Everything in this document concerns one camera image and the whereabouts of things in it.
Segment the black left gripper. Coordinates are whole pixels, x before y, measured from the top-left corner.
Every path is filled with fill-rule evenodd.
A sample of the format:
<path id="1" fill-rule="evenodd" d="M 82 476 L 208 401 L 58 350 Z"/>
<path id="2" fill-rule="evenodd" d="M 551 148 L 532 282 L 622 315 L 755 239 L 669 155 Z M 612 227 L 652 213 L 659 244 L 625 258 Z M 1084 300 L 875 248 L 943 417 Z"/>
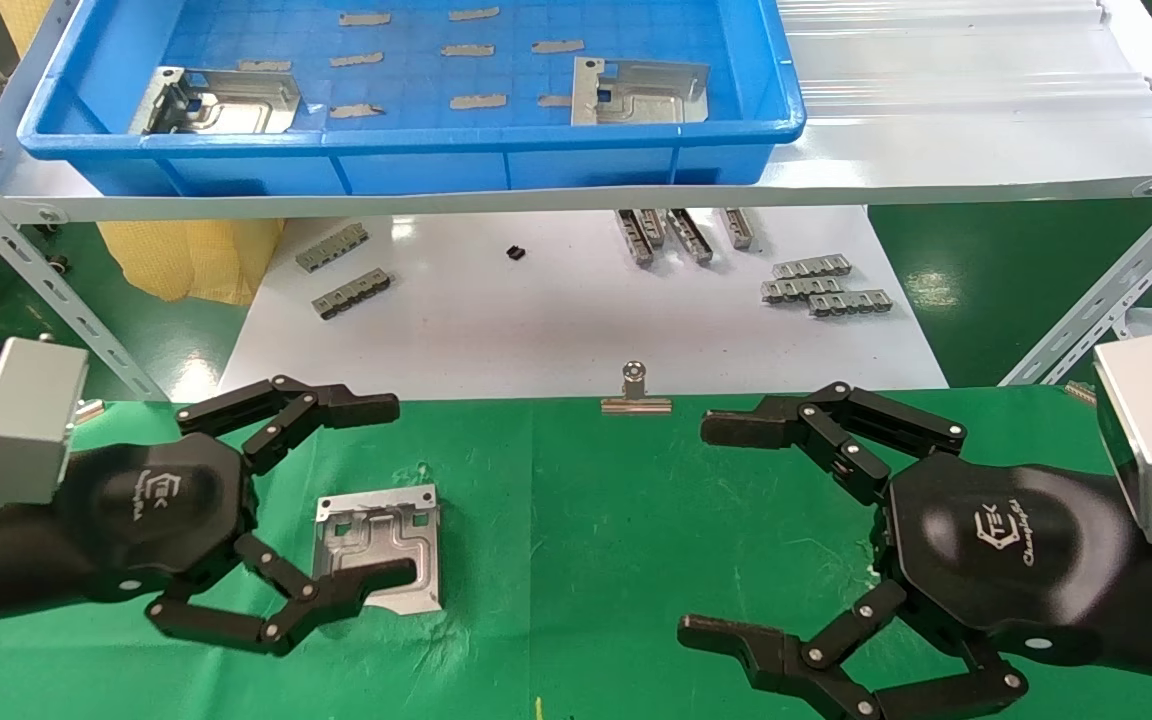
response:
<path id="1" fill-rule="evenodd" d="M 165 589 L 146 617 L 166 637 L 276 657 L 320 626 L 361 615 L 370 594 L 412 584 L 416 561 L 306 577 L 247 533 L 256 509 L 248 469 L 270 473 L 316 430 L 370 427 L 399 415 L 392 393 L 355 395 L 343 384 L 306 386 L 275 376 L 179 410 L 175 423 L 185 435 L 179 441 L 78 452 L 61 480 L 61 529 L 90 564 L 83 597 L 126 601 Z M 212 438 L 255 424 L 262 427 L 241 446 L 244 460 Z M 282 609 L 262 617 L 189 602 L 238 566 L 282 594 Z"/>

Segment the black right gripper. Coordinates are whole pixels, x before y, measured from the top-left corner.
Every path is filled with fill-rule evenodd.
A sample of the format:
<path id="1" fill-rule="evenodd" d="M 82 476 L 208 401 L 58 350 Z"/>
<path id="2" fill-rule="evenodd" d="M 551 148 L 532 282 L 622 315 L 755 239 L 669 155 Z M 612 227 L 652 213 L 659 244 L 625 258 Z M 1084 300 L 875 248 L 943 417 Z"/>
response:
<path id="1" fill-rule="evenodd" d="M 890 483 L 899 570 L 918 591 L 884 579 L 806 639 L 687 614 L 680 644 L 736 659 L 755 691 L 806 702 L 823 719 L 978 719 L 1020 702 L 1028 680 L 982 632 L 1087 624 L 1123 574 L 1137 526 L 1114 478 L 977 465 L 952 456 L 965 438 L 956 420 L 846 382 L 804 397 L 768 395 L 750 411 L 710 410 L 705 444 L 797 447 L 865 506 L 881 503 Z M 890 482 L 867 439 L 915 458 L 952 455 L 916 462 Z M 964 673 L 878 691 L 855 682 L 846 662 L 897 619 L 964 661 Z"/>

